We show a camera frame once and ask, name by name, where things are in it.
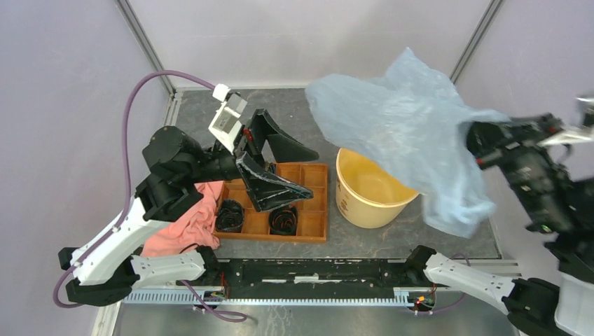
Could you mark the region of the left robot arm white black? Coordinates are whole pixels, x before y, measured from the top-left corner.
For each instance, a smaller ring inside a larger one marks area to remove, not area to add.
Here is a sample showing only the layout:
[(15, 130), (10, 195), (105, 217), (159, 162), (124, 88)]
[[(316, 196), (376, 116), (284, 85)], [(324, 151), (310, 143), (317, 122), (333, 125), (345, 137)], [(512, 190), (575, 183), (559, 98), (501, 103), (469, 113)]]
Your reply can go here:
[(220, 267), (205, 247), (159, 257), (135, 254), (150, 236), (203, 198), (197, 183), (241, 179), (257, 211), (312, 199), (310, 189), (267, 170), (264, 146), (270, 147), (278, 163), (309, 162), (319, 155), (284, 132), (266, 110), (256, 110), (247, 124), (234, 115), (218, 114), (209, 131), (216, 139), (211, 148), (175, 126), (155, 132), (142, 151), (150, 173), (120, 216), (87, 244), (59, 252), (64, 275), (57, 287), (66, 291), (66, 307), (104, 307), (134, 289), (168, 281), (214, 284)]

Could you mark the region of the yellow round trash bin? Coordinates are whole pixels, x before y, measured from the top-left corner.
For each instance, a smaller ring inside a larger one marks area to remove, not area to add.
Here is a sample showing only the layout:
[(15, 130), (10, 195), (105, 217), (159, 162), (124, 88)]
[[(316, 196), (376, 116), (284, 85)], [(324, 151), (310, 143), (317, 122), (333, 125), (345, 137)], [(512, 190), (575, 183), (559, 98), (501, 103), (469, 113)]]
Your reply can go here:
[(338, 151), (336, 174), (338, 210), (360, 228), (389, 224), (419, 195), (372, 160), (346, 148)]

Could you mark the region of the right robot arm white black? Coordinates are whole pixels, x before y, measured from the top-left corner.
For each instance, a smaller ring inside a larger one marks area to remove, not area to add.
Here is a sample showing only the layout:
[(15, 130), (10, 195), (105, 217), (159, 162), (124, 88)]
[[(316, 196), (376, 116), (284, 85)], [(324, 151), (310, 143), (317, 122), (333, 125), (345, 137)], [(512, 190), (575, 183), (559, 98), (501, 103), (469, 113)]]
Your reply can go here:
[(467, 149), (481, 169), (498, 167), (530, 218), (527, 230), (555, 235), (545, 243), (558, 260), (559, 285), (538, 278), (496, 276), (460, 264), (427, 246), (405, 262), (414, 286), (427, 281), (497, 308), (526, 335), (593, 334), (593, 180), (573, 181), (548, 147), (593, 140), (593, 117), (565, 127), (547, 113), (504, 122), (474, 122)]

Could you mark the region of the light blue plastic trash bag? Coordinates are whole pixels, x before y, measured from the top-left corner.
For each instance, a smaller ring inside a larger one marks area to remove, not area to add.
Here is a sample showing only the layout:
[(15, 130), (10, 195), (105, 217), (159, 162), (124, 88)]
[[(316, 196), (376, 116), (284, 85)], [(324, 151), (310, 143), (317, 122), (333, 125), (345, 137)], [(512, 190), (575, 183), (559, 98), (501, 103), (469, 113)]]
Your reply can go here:
[(467, 149), (473, 123), (506, 122), (467, 106), (444, 73), (406, 48), (381, 77), (333, 73), (305, 88), (324, 138), (379, 165), (423, 198), (427, 225), (469, 238), (495, 210)]

